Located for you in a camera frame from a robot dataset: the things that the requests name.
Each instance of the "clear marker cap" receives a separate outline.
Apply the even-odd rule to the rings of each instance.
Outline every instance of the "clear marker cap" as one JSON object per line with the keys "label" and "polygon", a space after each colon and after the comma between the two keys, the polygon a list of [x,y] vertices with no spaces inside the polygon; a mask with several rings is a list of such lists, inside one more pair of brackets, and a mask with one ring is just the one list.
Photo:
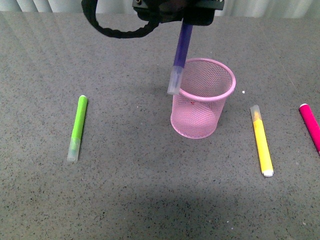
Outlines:
{"label": "clear marker cap", "polygon": [[183,67],[173,66],[167,91],[168,94],[179,95],[183,71]]}
{"label": "clear marker cap", "polygon": [[68,156],[66,158],[66,160],[68,162],[78,161],[80,142],[81,142],[81,140],[79,138],[76,138],[76,137],[71,138],[70,146],[69,146],[69,150],[68,150]]}

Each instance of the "speckled gray surface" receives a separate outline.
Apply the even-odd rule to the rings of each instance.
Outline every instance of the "speckled gray surface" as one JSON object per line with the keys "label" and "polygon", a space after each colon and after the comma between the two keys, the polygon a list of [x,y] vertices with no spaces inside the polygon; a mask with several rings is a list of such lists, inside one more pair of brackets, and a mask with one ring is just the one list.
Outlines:
{"label": "speckled gray surface", "polygon": [[[195,27],[188,57],[226,64],[237,86],[215,133],[191,140],[171,127],[166,94],[180,23],[110,39],[82,14],[0,13],[0,239],[318,239],[320,157],[298,111],[309,103],[320,119],[318,23],[217,17]],[[80,157],[67,164],[82,94]],[[254,104],[272,178],[260,173]]]}

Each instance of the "pink marker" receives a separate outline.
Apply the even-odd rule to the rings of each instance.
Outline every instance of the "pink marker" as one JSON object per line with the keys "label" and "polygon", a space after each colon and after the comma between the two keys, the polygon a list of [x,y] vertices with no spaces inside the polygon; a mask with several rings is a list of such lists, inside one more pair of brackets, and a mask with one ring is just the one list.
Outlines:
{"label": "pink marker", "polygon": [[317,123],[317,120],[308,104],[305,104],[305,103],[302,104],[299,107],[299,111],[302,115],[302,118],[305,122],[306,127],[309,130],[309,133],[314,142],[316,150],[320,154],[320,127]]}

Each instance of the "purple marker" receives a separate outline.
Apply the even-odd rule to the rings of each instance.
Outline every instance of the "purple marker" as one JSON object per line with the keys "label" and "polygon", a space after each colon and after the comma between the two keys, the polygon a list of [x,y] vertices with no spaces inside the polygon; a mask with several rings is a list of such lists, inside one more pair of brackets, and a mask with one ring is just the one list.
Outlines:
{"label": "purple marker", "polygon": [[178,95],[180,91],[180,85],[182,80],[182,73],[185,67],[192,25],[182,23],[178,46],[176,47],[175,58],[173,68],[170,75],[170,83],[168,87],[168,94]]}

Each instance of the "pink pencil holder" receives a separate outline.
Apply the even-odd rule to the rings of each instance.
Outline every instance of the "pink pencil holder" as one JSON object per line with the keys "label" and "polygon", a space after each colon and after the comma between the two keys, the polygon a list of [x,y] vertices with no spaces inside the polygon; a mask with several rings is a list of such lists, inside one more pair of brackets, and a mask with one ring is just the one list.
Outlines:
{"label": "pink pencil holder", "polygon": [[236,87],[233,72],[221,62],[185,62],[179,95],[173,96],[171,124],[182,136],[202,139],[217,128],[227,97]]}

